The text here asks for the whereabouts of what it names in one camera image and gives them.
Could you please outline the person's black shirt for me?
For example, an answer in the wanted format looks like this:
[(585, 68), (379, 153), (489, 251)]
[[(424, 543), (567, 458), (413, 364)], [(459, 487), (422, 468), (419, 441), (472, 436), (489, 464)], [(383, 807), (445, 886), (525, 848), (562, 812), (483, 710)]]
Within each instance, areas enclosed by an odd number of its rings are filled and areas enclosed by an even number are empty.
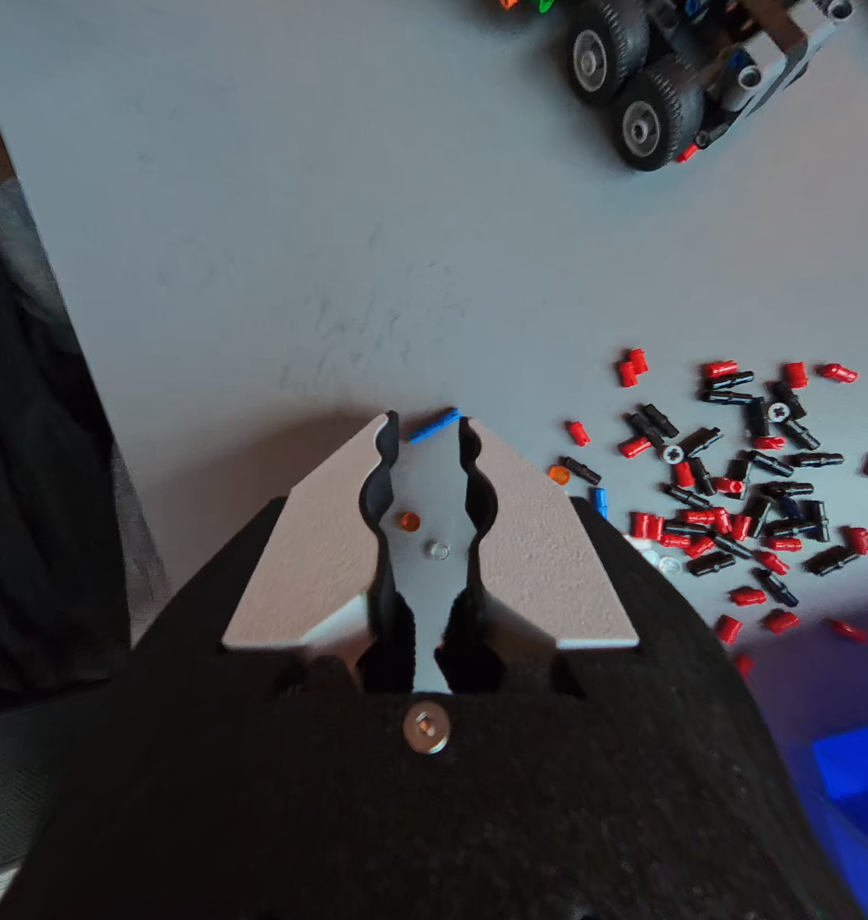
[(0, 709), (106, 680), (129, 652), (113, 446), (78, 345), (0, 254)]

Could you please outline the pile of red black pins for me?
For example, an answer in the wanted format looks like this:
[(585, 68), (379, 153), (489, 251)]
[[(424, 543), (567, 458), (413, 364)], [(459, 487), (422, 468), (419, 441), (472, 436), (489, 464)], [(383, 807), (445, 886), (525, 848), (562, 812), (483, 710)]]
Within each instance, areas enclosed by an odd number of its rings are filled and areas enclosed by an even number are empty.
[(601, 473), (609, 520), (728, 651), (814, 638), (868, 662), (868, 346), (691, 338), (557, 361), (554, 414)]

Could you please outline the white green lego truck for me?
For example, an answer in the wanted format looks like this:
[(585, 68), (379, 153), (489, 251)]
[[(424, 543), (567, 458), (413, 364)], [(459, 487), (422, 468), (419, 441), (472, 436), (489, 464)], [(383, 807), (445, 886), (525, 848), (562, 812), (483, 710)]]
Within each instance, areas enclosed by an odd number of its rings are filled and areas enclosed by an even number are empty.
[(853, 17), (849, 1), (533, 2), (567, 8), (565, 65), (585, 105), (608, 108), (624, 164), (684, 163), (808, 72)]

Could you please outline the blue plastic container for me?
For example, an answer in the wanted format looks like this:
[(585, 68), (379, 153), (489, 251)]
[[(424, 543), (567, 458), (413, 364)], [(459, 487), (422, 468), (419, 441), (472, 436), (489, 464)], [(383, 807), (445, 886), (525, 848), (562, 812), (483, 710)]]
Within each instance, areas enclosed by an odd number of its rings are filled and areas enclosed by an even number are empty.
[(811, 752), (830, 799), (868, 796), (868, 727), (812, 742)]

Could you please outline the long blue lego pin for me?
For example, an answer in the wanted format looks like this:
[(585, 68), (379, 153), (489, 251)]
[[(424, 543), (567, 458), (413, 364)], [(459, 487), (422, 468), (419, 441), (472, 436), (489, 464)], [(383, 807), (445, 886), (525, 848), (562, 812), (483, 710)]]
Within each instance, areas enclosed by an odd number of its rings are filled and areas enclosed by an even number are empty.
[(407, 443), (415, 445), (434, 437), (440, 431), (444, 431), (454, 423), (457, 423), (462, 415), (462, 411), (457, 407), (440, 412), (437, 416), (426, 420), (425, 423), (417, 425), (409, 433)]

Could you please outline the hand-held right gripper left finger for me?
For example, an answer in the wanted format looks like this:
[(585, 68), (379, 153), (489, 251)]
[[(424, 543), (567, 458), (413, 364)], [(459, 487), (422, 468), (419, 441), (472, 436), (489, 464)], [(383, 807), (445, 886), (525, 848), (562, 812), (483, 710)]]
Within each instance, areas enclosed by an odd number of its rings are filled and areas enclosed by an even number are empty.
[(399, 421), (393, 410), (372, 418), (290, 490), (224, 650), (414, 650), (382, 528)]

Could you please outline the person's grey pants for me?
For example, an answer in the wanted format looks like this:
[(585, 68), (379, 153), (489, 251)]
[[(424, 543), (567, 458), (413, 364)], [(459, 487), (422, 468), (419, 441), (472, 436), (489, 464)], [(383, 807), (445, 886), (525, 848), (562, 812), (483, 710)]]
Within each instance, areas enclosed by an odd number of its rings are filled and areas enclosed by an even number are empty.
[[(0, 256), (21, 291), (23, 306), (79, 370), (87, 371), (57, 277), (18, 178), (0, 184)], [(127, 463), (116, 439), (110, 451), (116, 520), (125, 561), (131, 644), (137, 645), (173, 590), (155, 546)]]

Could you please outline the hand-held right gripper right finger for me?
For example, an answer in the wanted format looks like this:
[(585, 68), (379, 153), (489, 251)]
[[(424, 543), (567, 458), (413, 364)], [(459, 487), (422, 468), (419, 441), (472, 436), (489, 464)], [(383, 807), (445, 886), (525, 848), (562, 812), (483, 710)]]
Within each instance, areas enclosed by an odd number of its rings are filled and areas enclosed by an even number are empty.
[(565, 489), (480, 420), (460, 422), (474, 526), (445, 650), (633, 650), (636, 628)]

